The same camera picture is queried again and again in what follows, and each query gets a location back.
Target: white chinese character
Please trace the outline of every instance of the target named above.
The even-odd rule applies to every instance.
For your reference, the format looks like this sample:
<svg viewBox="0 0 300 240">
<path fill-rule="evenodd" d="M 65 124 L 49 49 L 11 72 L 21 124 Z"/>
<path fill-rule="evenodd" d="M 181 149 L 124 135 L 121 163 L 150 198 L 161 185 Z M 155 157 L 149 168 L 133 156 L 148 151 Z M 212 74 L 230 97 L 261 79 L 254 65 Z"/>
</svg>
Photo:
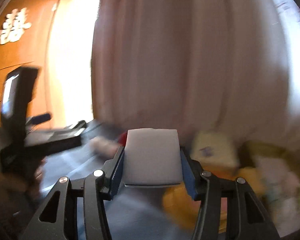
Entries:
<svg viewBox="0 0 300 240">
<path fill-rule="evenodd" d="M 14 9 L 12 13 L 7 14 L 7 19 L 2 25 L 3 30 L 0 30 L 0 44 L 18 41 L 25 32 L 24 29 L 31 27 L 31 23 L 25 23 L 26 10 L 27 8 L 23 8 L 18 12 L 18 9 Z"/>
</svg>

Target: orange wall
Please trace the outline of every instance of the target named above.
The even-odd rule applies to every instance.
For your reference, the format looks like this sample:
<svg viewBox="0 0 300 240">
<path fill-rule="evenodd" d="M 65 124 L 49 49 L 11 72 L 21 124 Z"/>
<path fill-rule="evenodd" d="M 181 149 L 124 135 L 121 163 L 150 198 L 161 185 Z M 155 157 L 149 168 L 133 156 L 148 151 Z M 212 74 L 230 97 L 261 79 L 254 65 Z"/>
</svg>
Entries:
<svg viewBox="0 0 300 240">
<path fill-rule="evenodd" d="M 30 115 L 37 115 L 47 111 L 47 88 L 45 86 L 46 50 L 49 32 L 54 11 L 54 4 L 59 0 L 11 0 L 0 15 L 0 30 L 5 16 L 13 9 L 27 7 L 26 22 L 32 23 L 29 29 L 21 36 L 19 41 L 0 45 L 0 100 L 2 86 L 8 72 L 20 65 L 36 66 L 40 68 L 37 79 L 34 100 L 29 108 Z"/>
</svg>

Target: brown curtain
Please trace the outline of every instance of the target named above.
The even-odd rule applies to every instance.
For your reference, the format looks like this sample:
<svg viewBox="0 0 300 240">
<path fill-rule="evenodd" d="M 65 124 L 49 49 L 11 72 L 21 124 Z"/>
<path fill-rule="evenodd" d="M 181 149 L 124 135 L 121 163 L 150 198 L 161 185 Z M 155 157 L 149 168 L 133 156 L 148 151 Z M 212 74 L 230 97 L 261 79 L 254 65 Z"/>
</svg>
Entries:
<svg viewBox="0 0 300 240">
<path fill-rule="evenodd" d="M 215 130 L 296 148 L 287 55 L 272 0 L 101 0 L 94 116 L 178 129 L 181 141 Z"/>
</svg>

